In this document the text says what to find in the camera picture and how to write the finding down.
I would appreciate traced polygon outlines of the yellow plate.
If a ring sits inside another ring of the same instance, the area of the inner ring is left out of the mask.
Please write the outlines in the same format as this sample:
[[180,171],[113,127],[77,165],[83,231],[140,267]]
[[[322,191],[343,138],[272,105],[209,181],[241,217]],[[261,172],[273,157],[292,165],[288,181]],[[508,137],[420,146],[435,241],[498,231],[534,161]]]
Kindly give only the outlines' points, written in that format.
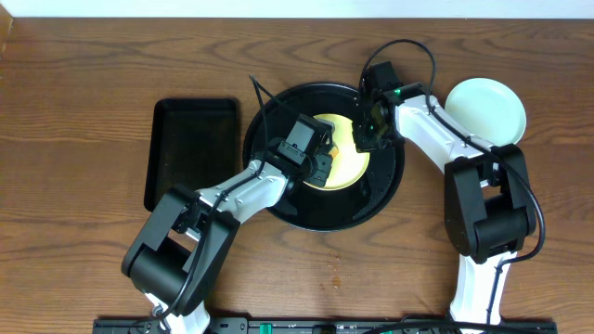
[[353,138],[353,122],[339,114],[318,114],[316,119],[323,119],[334,124],[332,134],[333,145],[339,149],[338,156],[333,159],[329,179],[324,187],[310,186],[324,191],[334,191],[347,188],[359,180],[365,173],[369,160],[369,153],[358,153]]

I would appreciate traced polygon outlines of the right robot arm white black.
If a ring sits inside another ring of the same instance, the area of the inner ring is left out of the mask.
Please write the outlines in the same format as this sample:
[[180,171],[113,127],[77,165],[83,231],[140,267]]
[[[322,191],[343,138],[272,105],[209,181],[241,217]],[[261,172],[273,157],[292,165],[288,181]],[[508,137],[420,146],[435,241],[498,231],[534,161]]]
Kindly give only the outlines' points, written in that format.
[[505,279],[525,239],[543,234],[544,218],[529,185],[525,157],[514,140],[490,141],[446,112],[421,83],[368,82],[354,128],[358,149],[408,140],[445,177],[445,229],[459,253],[458,283],[449,316],[459,333],[480,333],[502,323]]

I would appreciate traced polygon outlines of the light green plate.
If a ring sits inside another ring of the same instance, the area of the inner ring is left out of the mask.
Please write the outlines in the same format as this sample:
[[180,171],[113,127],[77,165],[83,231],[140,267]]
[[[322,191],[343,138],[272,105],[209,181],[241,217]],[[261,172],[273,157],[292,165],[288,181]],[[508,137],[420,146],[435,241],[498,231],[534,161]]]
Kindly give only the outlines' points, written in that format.
[[457,84],[447,96],[445,111],[474,135],[500,147],[518,144],[526,129],[523,102],[493,79],[471,78]]

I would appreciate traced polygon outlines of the yellow green scrub sponge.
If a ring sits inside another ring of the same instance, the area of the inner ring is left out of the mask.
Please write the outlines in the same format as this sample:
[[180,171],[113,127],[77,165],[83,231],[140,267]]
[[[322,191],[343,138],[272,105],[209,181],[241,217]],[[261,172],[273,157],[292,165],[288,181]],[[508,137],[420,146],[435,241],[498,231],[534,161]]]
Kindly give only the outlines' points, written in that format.
[[333,159],[335,159],[338,156],[339,152],[339,149],[335,145],[333,145],[332,148],[329,150],[329,155]]

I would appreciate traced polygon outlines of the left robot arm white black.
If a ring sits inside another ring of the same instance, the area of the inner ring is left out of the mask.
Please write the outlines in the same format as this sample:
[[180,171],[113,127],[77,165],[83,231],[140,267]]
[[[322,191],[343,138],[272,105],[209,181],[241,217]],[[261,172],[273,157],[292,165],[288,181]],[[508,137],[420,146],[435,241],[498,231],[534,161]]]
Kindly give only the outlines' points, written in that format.
[[325,185],[332,163],[331,152],[266,152],[217,186],[167,191],[123,257],[123,274],[153,304],[129,332],[204,332],[211,322],[204,301],[240,226],[276,205],[293,182]]

